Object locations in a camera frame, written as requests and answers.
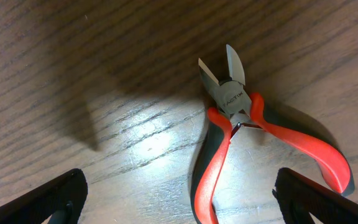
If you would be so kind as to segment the red handled pliers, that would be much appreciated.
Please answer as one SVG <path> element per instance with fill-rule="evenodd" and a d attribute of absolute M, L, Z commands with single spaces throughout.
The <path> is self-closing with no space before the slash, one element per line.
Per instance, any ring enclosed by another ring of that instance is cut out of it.
<path fill-rule="evenodd" d="M 246 75 L 239 55 L 230 45 L 226 45 L 226 55 L 229 76 L 223 81 L 219 81 L 202 60 L 198 61 L 201 81 L 216 106 L 207 110 L 206 143 L 192 174 L 190 200 L 196 222 L 218 222 L 213 195 L 231 139 L 241 126 L 262 129 L 310 156 L 333 191 L 342 196 L 352 194 L 355 190 L 352 170 L 335 143 L 274 110 L 260 93 L 247 94 Z"/>

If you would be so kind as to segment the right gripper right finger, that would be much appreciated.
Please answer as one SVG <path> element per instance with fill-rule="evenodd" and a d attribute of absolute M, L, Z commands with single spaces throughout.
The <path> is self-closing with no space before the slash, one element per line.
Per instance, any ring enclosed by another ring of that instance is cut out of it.
<path fill-rule="evenodd" d="M 281 168 L 273 196 L 286 224 L 358 223 L 358 204 L 287 167 Z"/>

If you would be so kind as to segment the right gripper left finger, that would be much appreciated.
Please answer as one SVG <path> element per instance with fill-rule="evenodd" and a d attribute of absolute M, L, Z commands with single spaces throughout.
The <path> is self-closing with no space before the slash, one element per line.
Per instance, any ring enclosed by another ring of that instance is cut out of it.
<path fill-rule="evenodd" d="M 81 169 L 72 169 L 0 207 L 0 223 L 77 224 L 88 195 Z"/>

